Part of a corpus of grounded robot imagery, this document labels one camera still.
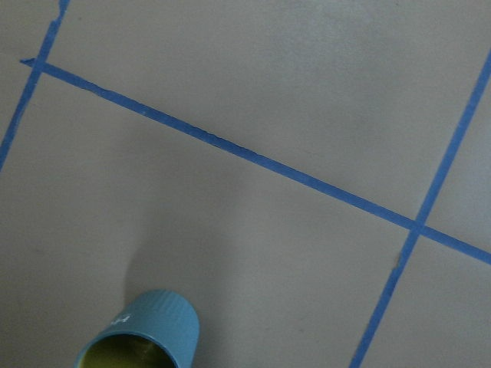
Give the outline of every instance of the floor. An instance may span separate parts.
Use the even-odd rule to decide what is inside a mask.
[[[68,2],[0,3],[2,366],[151,288],[196,368],[489,366],[491,2]]]

